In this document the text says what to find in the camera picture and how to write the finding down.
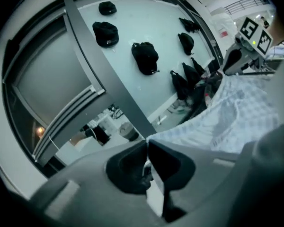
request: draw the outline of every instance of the desk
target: desk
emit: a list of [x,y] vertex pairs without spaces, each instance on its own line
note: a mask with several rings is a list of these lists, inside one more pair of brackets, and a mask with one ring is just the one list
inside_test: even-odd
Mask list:
[[[118,28],[119,43],[101,49],[137,105],[153,121],[176,100],[170,71],[184,76],[182,63],[192,65],[190,56],[185,55],[178,39],[178,34],[187,33],[178,18],[189,17],[178,6],[170,3],[154,0],[111,1],[117,8],[117,12],[111,16],[99,13],[99,3],[84,7],[80,13],[93,35],[94,22],[106,21]],[[209,48],[201,33],[190,35],[195,41],[193,56],[200,65],[205,65],[211,59]],[[159,73],[145,76],[139,71],[131,52],[135,42],[150,42],[154,45],[159,55]],[[170,103],[167,108],[162,107],[167,103]]]

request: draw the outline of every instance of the black hat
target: black hat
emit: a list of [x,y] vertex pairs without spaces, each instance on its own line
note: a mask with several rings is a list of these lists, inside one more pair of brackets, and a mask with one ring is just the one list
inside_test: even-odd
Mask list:
[[200,30],[200,26],[195,24],[194,22],[190,21],[190,20],[187,20],[185,18],[179,18],[181,23],[183,24],[185,30],[187,32],[195,32],[196,30]]
[[159,72],[157,70],[157,60],[159,59],[159,56],[151,43],[134,43],[132,46],[132,53],[138,64],[139,70],[144,75],[152,75]]
[[99,12],[102,15],[111,15],[116,13],[117,9],[112,2],[102,2],[99,4]]
[[185,100],[188,97],[188,84],[187,81],[173,70],[170,71],[172,83],[177,91],[177,96],[180,100]]
[[178,37],[180,39],[180,42],[183,46],[184,52],[186,55],[191,55],[191,50],[193,49],[195,42],[192,37],[190,37],[188,34],[182,33],[178,34]]
[[193,89],[195,85],[201,80],[198,72],[191,66],[187,66],[185,63],[183,65],[183,70],[185,73],[185,76],[188,81],[188,86],[190,89]]
[[192,57],[191,60],[193,61],[193,65],[194,65],[194,68],[195,70],[198,72],[199,76],[202,76],[205,72],[205,70],[203,69],[202,66],[200,66],[196,61],[195,59]]
[[110,47],[119,42],[118,29],[108,22],[93,24],[96,41],[102,47]]

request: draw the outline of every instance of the railing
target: railing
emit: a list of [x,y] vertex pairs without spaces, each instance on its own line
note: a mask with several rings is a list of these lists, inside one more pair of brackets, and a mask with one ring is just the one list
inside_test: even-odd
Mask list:
[[269,0],[240,0],[225,7],[226,13],[229,15],[249,9],[255,6],[270,4]]

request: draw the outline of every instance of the gray surface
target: gray surface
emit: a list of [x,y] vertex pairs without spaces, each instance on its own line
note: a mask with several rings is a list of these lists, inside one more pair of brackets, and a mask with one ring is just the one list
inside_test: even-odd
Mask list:
[[227,226],[231,208],[246,178],[253,147],[253,142],[247,144],[230,174],[218,185],[215,191],[204,199],[194,211],[171,223],[170,227],[191,226],[192,223],[195,227]]
[[128,93],[126,87],[102,53],[80,12],[77,10],[74,1],[64,0],[64,2],[78,44],[91,65],[93,73],[139,133],[144,137],[154,134],[155,129]]
[[101,150],[105,150],[105,148],[101,146],[93,137],[90,137],[79,141],[75,146],[72,145],[69,141],[66,142],[56,153],[56,156],[66,166],[69,166],[74,161]]
[[56,19],[58,19],[60,16],[62,16],[64,14],[64,9],[61,8],[57,11],[55,11],[54,13],[50,14],[49,16],[47,16],[46,18],[44,18],[39,24],[37,24],[35,27],[33,27],[23,38],[23,40],[20,42],[19,44],[19,50],[17,51],[16,55],[14,56],[14,58],[12,59],[12,61],[9,64],[8,69],[6,70],[6,73],[3,77],[3,83],[5,83],[12,67],[14,66],[15,61],[18,59],[18,57],[20,56],[20,54],[23,52],[23,50],[25,49],[25,47],[27,46],[27,44],[29,42],[31,42],[34,37],[41,32],[47,25],[49,25],[50,23],[54,22]]
[[226,164],[217,164],[214,163],[214,160],[220,159],[232,163],[235,162],[239,156],[238,154],[232,153],[188,148],[162,140],[157,140],[157,142],[183,153],[190,157],[195,163],[195,173],[185,188],[170,192],[175,206],[187,212],[191,212],[200,205],[206,197],[210,196],[231,172],[232,164],[229,164],[229,166]]
[[126,194],[117,189],[104,172],[105,163],[136,142],[97,152],[57,173],[32,197],[31,203],[44,210],[68,180],[80,186],[75,198],[64,206],[60,221],[68,226],[163,226],[146,203],[145,195]]
[[90,80],[91,84],[93,85],[93,88],[96,90],[96,92],[102,90],[102,86],[100,85],[100,83],[98,82],[97,78],[95,77],[94,73],[91,71],[89,64],[87,63],[87,61],[84,58],[84,55],[82,54],[80,47],[76,41],[76,37],[73,34],[73,31],[71,29],[71,24],[67,18],[67,15],[63,16],[64,18],[64,22],[65,22],[65,27],[67,29],[67,33],[69,36],[69,39],[72,42],[72,46],[73,49],[76,53],[76,56],[78,58],[78,61],[80,63],[80,65],[82,66],[82,69],[84,70],[84,73],[86,74],[87,78]]
[[[112,0],[112,2],[116,5],[117,12],[111,16],[101,15],[98,3],[81,9],[80,14],[93,36],[95,36],[92,29],[94,22],[106,21],[118,28],[119,42],[110,48],[101,47],[101,50],[137,105],[145,116],[149,117],[176,93],[170,71],[174,70],[185,76],[182,63],[192,65],[190,56],[184,53],[178,38],[178,34],[187,33],[178,18],[189,19],[189,16],[177,6],[160,1]],[[199,32],[189,34],[195,42],[192,56],[201,66],[205,66],[211,56],[202,34]],[[154,45],[159,55],[157,61],[159,73],[145,76],[139,71],[131,51],[135,42],[150,42]]]
[[22,103],[22,105],[25,107],[25,109],[29,112],[29,114],[39,123],[41,124],[44,128],[47,128],[48,124],[45,123],[35,112],[34,110],[30,107],[30,105],[27,103],[25,98],[22,96],[20,93],[19,89],[15,86],[12,86],[15,94],[17,95],[18,100]]
[[32,59],[18,89],[47,124],[78,93],[90,85],[67,33],[53,39]]
[[45,210],[45,214],[53,219],[59,219],[63,215],[63,207],[71,202],[80,186],[72,180],[59,192],[59,195],[51,202]]

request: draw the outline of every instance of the white cloth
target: white cloth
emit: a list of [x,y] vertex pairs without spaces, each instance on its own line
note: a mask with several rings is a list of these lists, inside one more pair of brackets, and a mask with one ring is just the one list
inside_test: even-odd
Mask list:
[[282,56],[282,57],[284,57],[284,45],[283,44],[271,47],[267,51],[265,59],[268,60],[271,57],[275,57],[275,56]]
[[279,126],[266,77],[223,76],[209,107],[197,117],[147,138],[182,146],[240,153],[244,145]]

